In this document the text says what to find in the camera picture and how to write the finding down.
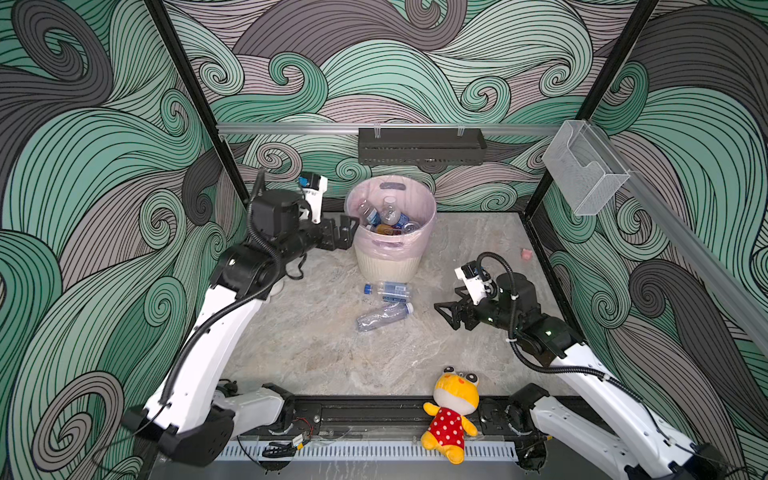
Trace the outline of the blue mountain label bottle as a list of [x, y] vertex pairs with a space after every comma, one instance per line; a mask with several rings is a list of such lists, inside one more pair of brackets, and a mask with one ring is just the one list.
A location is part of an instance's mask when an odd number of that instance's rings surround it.
[[409, 234], [418, 231], [421, 228], [421, 224], [416, 220], [412, 220], [408, 215], [402, 213], [396, 223], [393, 225], [393, 229], [397, 234]]

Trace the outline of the crushed purple label bottle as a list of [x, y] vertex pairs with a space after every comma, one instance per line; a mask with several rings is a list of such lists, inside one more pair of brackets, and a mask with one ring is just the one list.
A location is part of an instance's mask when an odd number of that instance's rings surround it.
[[389, 303], [356, 319], [358, 332], [369, 332], [405, 320], [414, 311], [411, 302]]

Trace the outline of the light blue label bottle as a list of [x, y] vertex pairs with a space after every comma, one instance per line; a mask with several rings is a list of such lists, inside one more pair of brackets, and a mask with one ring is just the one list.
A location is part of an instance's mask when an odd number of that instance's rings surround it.
[[374, 296], [386, 303], [407, 303], [412, 298], [411, 288], [400, 282], [374, 282], [364, 286], [365, 295]]

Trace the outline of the blue Chinese label water bottle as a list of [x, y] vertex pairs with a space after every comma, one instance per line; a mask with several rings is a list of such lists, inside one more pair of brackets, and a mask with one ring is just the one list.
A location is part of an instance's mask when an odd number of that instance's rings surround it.
[[381, 217], [376, 207], [369, 201], [363, 200], [357, 207], [356, 213], [365, 227], [377, 227], [381, 224]]

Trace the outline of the red yellow tea bottle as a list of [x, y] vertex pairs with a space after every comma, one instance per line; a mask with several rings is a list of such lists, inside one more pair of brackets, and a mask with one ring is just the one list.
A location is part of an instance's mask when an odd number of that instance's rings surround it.
[[387, 225], [387, 224], [379, 224], [376, 227], [375, 232], [377, 234], [387, 235], [387, 236], [391, 236], [391, 235], [395, 235], [396, 234], [396, 230], [392, 226]]

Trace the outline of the clear bottle green band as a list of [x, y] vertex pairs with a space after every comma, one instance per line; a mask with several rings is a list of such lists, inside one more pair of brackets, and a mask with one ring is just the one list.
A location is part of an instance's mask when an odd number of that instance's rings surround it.
[[395, 226], [401, 219], [402, 211], [396, 203], [396, 198], [387, 196], [383, 200], [382, 210], [380, 212], [381, 221], [390, 226]]

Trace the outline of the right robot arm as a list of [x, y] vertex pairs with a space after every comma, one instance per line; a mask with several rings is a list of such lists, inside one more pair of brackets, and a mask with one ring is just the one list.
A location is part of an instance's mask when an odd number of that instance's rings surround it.
[[458, 300], [435, 304], [452, 329], [485, 324], [506, 333], [528, 369], [562, 378], [602, 420], [566, 407], [529, 384], [510, 399], [512, 437], [544, 456], [555, 438], [612, 479], [727, 479], [738, 467], [713, 445], [695, 443], [669, 425], [604, 366], [564, 320], [545, 314], [535, 286], [497, 253], [482, 252], [456, 268]]

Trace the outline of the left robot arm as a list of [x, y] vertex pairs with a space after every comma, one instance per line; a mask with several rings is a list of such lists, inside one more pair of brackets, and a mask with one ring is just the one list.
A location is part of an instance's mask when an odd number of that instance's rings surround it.
[[121, 424], [173, 461], [212, 463], [230, 440], [277, 422], [289, 394], [274, 386], [219, 398], [217, 387], [246, 326], [278, 293], [287, 265], [315, 249], [347, 250], [357, 220], [322, 214], [326, 177], [300, 173], [297, 191], [270, 190], [259, 171], [247, 202], [248, 236], [219, 257], [204, 302], [161, 386]]

